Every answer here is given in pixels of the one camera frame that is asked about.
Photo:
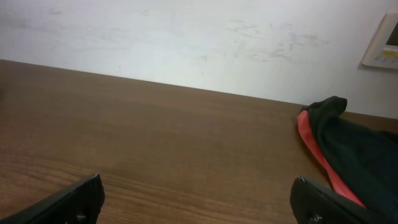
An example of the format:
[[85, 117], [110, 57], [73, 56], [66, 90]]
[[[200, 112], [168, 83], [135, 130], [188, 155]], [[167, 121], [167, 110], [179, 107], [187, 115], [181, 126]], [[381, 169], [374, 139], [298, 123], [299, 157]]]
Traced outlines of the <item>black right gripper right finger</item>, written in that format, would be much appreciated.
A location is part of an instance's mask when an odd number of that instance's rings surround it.
[[388, 224], [389, 220], [302, 176], [290, 191], [298, 224]]

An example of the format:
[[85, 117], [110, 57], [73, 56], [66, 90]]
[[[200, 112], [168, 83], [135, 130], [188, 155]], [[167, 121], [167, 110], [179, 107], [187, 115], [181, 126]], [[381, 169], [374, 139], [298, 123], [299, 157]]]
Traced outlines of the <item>dark green Nike t-shirt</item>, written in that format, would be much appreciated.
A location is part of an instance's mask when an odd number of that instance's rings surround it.
[[302, 111], [308, 111], [315, 140], [342, 181], [365, 208], [397, 223], [397, 134], [341, 118], [347, 102], [332, 96]]

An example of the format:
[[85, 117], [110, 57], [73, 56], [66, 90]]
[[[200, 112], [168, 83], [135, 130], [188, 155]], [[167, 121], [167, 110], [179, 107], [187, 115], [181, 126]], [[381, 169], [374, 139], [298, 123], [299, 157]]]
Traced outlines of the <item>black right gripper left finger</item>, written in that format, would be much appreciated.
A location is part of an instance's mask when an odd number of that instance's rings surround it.
[[96, 224], [104, 200], [101, 177], [95, 174], [3, 218], [1, 224]]

